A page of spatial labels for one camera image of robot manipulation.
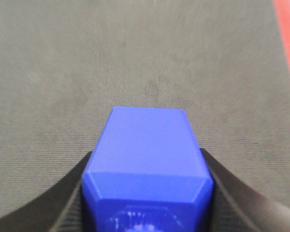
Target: gray carpet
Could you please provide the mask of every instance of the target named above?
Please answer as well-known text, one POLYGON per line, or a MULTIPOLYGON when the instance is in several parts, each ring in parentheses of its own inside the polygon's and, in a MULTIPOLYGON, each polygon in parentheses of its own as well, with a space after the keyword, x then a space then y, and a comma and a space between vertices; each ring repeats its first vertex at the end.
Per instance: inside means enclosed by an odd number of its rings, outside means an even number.
POLYGON ((267 1, 0 1, 0 216, 91 150, 115 105, 185 109, 290 206, 290 74, 267 1))

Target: blue block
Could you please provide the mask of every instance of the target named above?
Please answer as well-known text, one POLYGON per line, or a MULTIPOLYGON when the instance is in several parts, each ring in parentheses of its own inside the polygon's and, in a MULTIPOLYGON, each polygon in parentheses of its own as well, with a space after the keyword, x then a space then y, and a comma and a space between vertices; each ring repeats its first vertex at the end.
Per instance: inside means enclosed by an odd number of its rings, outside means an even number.
POLYGON ((83 174, 97 232, 203 232, 212 190, 179 109, 115 107, 83 174))

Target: blue block top face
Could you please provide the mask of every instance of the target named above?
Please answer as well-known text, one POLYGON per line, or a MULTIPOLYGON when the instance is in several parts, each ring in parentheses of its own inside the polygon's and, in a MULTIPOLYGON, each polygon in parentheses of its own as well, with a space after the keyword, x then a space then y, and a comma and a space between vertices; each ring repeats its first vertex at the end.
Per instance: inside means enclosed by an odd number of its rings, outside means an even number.
POLYGON ((179 109, 115 107, 86 171, 209 177, 179 109))

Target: blue cube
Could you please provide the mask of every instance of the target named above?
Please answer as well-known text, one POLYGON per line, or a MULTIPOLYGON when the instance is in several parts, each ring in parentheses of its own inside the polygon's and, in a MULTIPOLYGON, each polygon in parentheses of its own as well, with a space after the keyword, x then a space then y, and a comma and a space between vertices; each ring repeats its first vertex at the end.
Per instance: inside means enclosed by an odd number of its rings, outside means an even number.
POLYGON ((84 170, 97 232, 203 232, 213 180, 180 109, 115 107, 84 170))

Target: black curved piece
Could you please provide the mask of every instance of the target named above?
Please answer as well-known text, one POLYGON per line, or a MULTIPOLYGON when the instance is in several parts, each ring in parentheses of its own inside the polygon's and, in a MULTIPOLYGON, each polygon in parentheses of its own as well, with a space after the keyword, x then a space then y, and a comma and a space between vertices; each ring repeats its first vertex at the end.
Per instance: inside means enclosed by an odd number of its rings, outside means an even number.
POLYGON ((211 231, 290 232, 290 208, 262 196, 201 151, 216 186, 211 231))
POLYGON ((45 193, 0 218, 0 232, 54 231, 52 228, 56 225, 56 221, 62 220, 62 215, 67 215, 67 207, 80 189, 81 176, 91 153, 88 152, 73 169, 45 193))
MULTIPOLYGON (((201 151, 215 180, 210 232, 290 232, 289 208, 260 195, 201 151)), ((81 175, 91 153, 40 197, 0 218, 0 232, 83 232, 81 175)))

